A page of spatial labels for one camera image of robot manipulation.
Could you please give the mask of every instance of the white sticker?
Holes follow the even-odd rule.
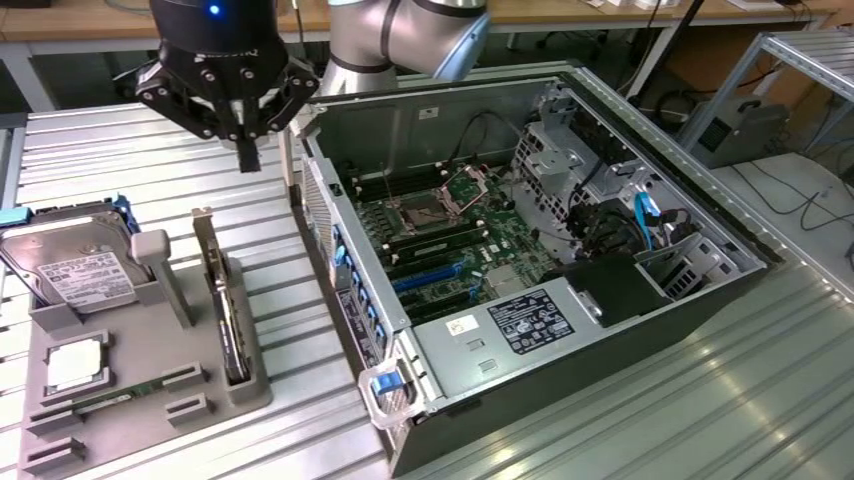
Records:
[[[455,337],[460,333],[466,333],[468,330],[478,328],[478,320],[474,315],[466,315],[464,317],[455,318],[444,323],[448,327],[451,336]]]
[[[439,107],[421,108],[417,111],[417,119],[427,120],[428,118],[436,118],[439,116]]]
[[[40,265],[37,269],[72,307],[133,293],[133,284],[112,252]]]

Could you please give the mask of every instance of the blue pcie slot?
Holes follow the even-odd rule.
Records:
[[[450,267],[442,267],[436,270],[431,270],[430,272],[424,272],[411,278],[396,281],[392,284],[395,292],[403,293],[413,288],[423,287],[424,285],[430,285],[431,283],[440,282],[442,280],[447,280],[448,278],[456,277],[463,271],[463,262],[458,262]]]

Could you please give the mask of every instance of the motherboard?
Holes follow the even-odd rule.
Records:
[[[416,324],[536,285],[559,265],[514,209],[511,175],[484,165],[448,170],[436,188],[356,202]]]

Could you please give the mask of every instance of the pcie slot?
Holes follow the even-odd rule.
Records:
[[[442,297],[439,300],[435,300],[430,303],[417,305],[416,307],[411,307],[409,309],[407,309],[405,313],[409,315],[413,323],[423,323],[442,312],[447,312],[459,305],[470,303],[471,300],[471,291],[464,290],[459,293],[448,295],[447,297]]]
[[[413,288],[423,287],[424,285],[430,285],[431,283],[436,283],[442,280],[454,278],[460,274],[462,271],[463,262],[458,262],[448,267],[438,268],[419,275],[415,275],[411,278],[396,281],[392,284],[392,287],[395,289],[395,292],[403,293],[408,290],[412,290]]]

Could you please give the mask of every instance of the desk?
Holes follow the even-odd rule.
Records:
[[[838,9],[836,0],[807,0],[814,20],[807,28],[818,28]],[[328,40],[329,11],[325,0],[303,0],[303,25],[307,41]],[[655,60],[672,39],[686,7],[663,9],[652,25],[663,28],[630,93],[648,76]],[[520,33],[571,30],[643,28],[651,11],[636,7],[603,5],[592,8],[580,0],[491,0],[491,32]],[[787,10],[743,12],[726,0],[707,0],[692,25],[780,23],[790,20]],[[15,83],[33,111],[56,109],[49,89],[32,65],[36,55],[153,50],[159,40],[151,17],[120,12],[101,0],[55,0],[48,9],[11,9],[0,17],[3,59]],[[296,42],[296,20],[292,13],[279,17],[285,42]]]

